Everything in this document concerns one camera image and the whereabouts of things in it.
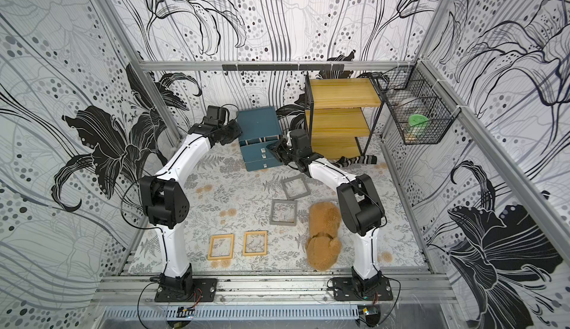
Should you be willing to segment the teal yellow drawer cabinet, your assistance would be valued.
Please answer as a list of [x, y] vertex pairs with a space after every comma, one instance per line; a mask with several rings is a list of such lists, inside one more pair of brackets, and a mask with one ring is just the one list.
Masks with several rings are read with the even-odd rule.
[[247, 171], [282, 166], [268, 149], [282, 137], [274, 107], [242, 110], [237, 114], [237, 123], [242, 130], [238, 140]]

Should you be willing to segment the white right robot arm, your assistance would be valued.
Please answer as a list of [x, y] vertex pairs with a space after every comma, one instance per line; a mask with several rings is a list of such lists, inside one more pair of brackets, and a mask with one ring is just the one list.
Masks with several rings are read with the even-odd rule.
[[314, 152], [304, 130], [287, 133], [267, 149], [281, 163], [295, 163], [300, 173], [336, 192], [341, 219], [353, 234], [353, 288], [360, 297], [370, 293], [381, 284], [382, 274], [377, 259], [378, 229], [385, 219], [384, 207], [371, 177], [347, 173]]

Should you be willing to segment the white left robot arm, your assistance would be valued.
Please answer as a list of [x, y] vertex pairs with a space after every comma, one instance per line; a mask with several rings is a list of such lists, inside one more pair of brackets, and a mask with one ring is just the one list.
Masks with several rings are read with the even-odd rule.
[[161, 289], [159, 296], [188, 299], [194, 294], [196, 285], [192, 279], [183, 232], [190, 204], [182, 186], [213, 146], [230, 144], [241, 133], [235, 120], [205, 119], [190, 129], [162, 169], [153, 176], [144, 176], [139, 180], [143, 212], [157, 232], [165, 262], [165, 269], [158, 280]]

